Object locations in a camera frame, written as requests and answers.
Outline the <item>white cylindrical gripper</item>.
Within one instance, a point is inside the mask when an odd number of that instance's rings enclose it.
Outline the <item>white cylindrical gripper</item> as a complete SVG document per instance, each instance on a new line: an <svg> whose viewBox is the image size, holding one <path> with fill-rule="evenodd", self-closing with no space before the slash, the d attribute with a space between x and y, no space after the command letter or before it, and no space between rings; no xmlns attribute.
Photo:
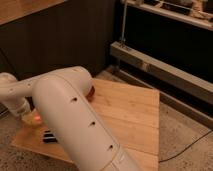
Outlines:
<svg viewBox="0 0 213 171"><path fill-rule="evenodd" d="M16 117L22 116L22 121L28 125L35 125L36 120L31 112L30 104L26 98L11 99L5 102L5 106Z"/></svg>

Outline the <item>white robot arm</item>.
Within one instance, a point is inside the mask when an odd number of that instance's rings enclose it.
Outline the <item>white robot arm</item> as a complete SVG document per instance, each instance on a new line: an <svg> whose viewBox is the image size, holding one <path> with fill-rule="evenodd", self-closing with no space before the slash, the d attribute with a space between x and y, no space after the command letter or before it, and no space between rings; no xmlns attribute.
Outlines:
<svg viewBox="0 0 213 171"><path fill-rule="evenodd" d="M0 73L0 103L28 125L44 123L80 171L141 171L88 102L93 90L81 66L21 81Z"/></svg>

